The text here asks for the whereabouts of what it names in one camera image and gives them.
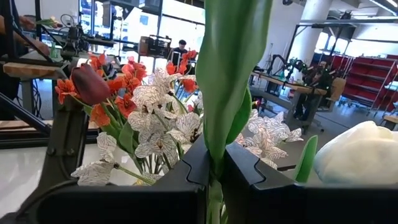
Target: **orange flower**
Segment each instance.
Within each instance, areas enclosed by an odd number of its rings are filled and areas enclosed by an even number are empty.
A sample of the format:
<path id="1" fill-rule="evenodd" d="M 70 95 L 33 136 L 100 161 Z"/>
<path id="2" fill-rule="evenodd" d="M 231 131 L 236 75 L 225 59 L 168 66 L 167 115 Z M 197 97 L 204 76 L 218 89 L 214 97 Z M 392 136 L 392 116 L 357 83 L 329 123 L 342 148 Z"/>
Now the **orange flower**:
<path id="1" fill-rule="evenodd" d="M 126 93 L 123 98 L 117 97 L 114 103 L 118 106 L 120 113 L 127 118 L 131 112 L 137 108 L 136 104 L 131 101 L 131 94 Z"/>
<path id="2" fill-rule="evenodd" d="M 118 94 L 118 91 L 123 88 L 123 77 L 116 77 L 114 80 L 107 81 L 111 94 Z"/>
<path id="3" fill-rule="evenodd" d="M 58 94 L 58 101 L 60 104 L 63 104 L 65 97 L 67 95 L 77 96 L 75 86 L 73 85 L 71 80 L 57 80 L 57 86 L 55 87 L 55 91 Z"/>
<path id="4" fill-rule="evenodd" d="M 173 62 L 168 62 L 166 65 L 166 70 L 169 75 L 175 74 L 177 66 L 173 65 Z"/>
<path id="5" fill-rule="evenodd" d="M 133 91 L 141 85 L 141 81 L 134 77 L 132 74 L 124 74 L 123 76 L 123 87 L 126 88 L 128 93 L 133 93 Z"/>
<path id="6" fill-rule="evenodd" d="M 106 115 L 104 108 L 97 104 L 91 110 L 90 121 L 94 121 L 99 127 L 107 126 L 111 119 Z"/>
<path id="7" fill-rule="evenodd" d="M 94 70 L 98 70 L 103 65 L 106 64 L 106 56 L 105 56 L 105 54 L 101 54 L 98 57 L 92 55 L 92 56 L 90 56 L 90 59 L 91 59 L 91 66 L 93 67 Z"/>
<path id="8" fill-rule="evenodd" d="M 184 90 L 188 93 L 193 93 L 198 88 L 197 84 L 193 80 L 185 79 L 181 82 L 184 86 Z"/>

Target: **white column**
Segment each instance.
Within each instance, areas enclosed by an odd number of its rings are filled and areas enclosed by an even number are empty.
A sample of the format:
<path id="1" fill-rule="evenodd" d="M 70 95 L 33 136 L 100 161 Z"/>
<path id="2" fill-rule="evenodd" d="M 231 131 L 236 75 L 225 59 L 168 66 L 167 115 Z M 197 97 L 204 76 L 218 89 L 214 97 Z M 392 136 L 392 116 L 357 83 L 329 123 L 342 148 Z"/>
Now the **white column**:
<path id="1" fill-rule="evenodd" d="M 332 1 L 333 0 L 307 0 L 301 20 L 327 19 Z M 302 29 L 303 27 L 299 27 L 297 32 L 300 32 Z M 290 58 L 297 57 L 309 65 L 321 31 L 322 29 L 312 29 L 308 27 L 296 36 Z M 302 74 L 300 72 L 294 73 L 294 80 L 301 79 L 301 77 Z"/>

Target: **bouquet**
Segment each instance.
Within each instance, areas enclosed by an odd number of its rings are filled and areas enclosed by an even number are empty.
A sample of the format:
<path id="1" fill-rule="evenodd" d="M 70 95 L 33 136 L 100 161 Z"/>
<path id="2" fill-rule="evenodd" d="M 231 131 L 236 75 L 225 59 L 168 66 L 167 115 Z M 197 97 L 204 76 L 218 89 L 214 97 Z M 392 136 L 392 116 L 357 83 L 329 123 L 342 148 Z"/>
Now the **bouquet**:
<path id="1" fill-rule="evenodd" d="M 91 65 L 83 63 L 69 80 L 58 80 L 59 102 L 72 97 L 102 130 L 97 138 L 102 159 L 72 173 L 79 185 L 106 185 L 113 169 L 137 178 L 131 184 L 152 185 L 173 169 L 203 132 L 202 94 L 195 76 L 183 75 L 188 58 L 195 55 L 189 51 L 179 67 L 168 63 L 165 70 L 157 68 L 149 76 L 143 64 L 129 58 L 114 80 L 103 70 L 106 56 L 91 56 Z M 302 140 L 300 129 L 290 131 L 282 121 L 283 113 L 261 118 L 252 110 L 248 134 L 239 134 L 236 142 L 276 169 L 273 161 L 287 156 L 277 146 Z M 116 150 L 126 152 L 139 173 L 116 162 Z"/>

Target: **table leg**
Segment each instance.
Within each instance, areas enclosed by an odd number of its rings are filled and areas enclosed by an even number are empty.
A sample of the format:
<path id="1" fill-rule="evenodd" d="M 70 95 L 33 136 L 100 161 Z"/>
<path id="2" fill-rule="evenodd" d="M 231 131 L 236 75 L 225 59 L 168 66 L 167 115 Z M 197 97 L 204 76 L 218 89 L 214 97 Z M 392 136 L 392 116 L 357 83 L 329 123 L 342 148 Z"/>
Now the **table leg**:
<path id="1" fill-rule="evenodd" d="M 391 131 L 393 131 L 394 128 L 396 127 L 396 124 L 395 124 L 395 122 L 391 122 L 391 121 L 387 121 L 386 120 L 386 123 L 384 124 L 384 127 L 386 127 L 388 129 L 390 129 Z"/>
<path id="2" fill-rule="evenodd" d="M 34 101 L 33 101 L 33 80 L 21 80 L 22 85 L 22 105 L 23 107 L 33 113 Z"/>
<path id="3" fill-rule="evenodd" d="M 52 117 L 55 117 L 55 113 L 58 110 L 58 95 L 55 91 L 55 87 L 57 86 L 57 81 L 52 80 Z"/>
<path id="4" fill-rule="evenodd" d="M 290 101 L 292 104 L 292 107 L 289 109 L 289 112 L 287 113 L 286 119 L 285 119 L 285 124 L 288 126 L 292 124 L 292 120 L 294 119 L 293 115 L 296 110 L 297 102 L 299 102 L 301 93 L 298 91 L 294 91 L 294 96 L 293 99 Z"/>

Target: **red shelf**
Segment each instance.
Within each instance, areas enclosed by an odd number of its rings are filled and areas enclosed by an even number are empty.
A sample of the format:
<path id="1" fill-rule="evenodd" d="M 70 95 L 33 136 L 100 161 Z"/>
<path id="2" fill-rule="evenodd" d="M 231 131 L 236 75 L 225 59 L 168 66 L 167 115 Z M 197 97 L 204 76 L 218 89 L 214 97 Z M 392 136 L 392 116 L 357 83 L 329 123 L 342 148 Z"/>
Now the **red shelf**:
<path id="1" fill-rule="evenodd" d="M 359 103 L 392 110 L 398 94 L 384 88 L 397 73 L 394 59 L 358 57 L 353 60 L 348 72 L 343 96 Z"/>

